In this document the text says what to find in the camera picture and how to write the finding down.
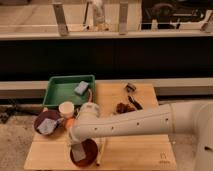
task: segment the plastic tray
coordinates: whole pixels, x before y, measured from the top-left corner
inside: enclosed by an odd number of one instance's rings
[[[77,95],[74,89],[81,81],[89,83],[92,90],[93,101],[95,98],[95,77],[93,75],[79,76],[60,76],[51,77],[46,90],[43,106],[56,108],[64,101],[72,101],[74,105],[82,105],[87,102],[89,93],[85,92],[82,96]]]

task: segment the sponge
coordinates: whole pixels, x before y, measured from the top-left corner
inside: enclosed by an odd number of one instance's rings
[[[88,87],[89,87],[89,83],[85,81],[81,81],[79,85],[75,88],[74,92],[78,95],[83,95]]]

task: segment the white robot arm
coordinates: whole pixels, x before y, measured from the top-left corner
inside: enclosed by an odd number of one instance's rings
[[[213,170],[213,102],[194,101],[162,105],[122,115],[99,118],[94,103],[82,106],[70,128],[76,143],[88,138],[162,133],[195,133],[198,136],[195,171]]]

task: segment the background wall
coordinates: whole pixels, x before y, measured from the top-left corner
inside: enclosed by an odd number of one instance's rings
[[[0,81],[213,76],[213,38],[0,41]]]

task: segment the wooden tabletop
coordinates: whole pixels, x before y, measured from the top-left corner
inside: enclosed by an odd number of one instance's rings
[[[101,116],[115,113],[120,102],[127,104],[125,83],[97,83],[96,102]],[[134,98],[144,109],[158,106],[151,84],[135,84]],[[82,170],[70,160],[67,132],[59,128],[52,136],[35,133],[24,169]],[[107,138],[101,165],[83,170],[175,170],[176,162],[167,135]]]

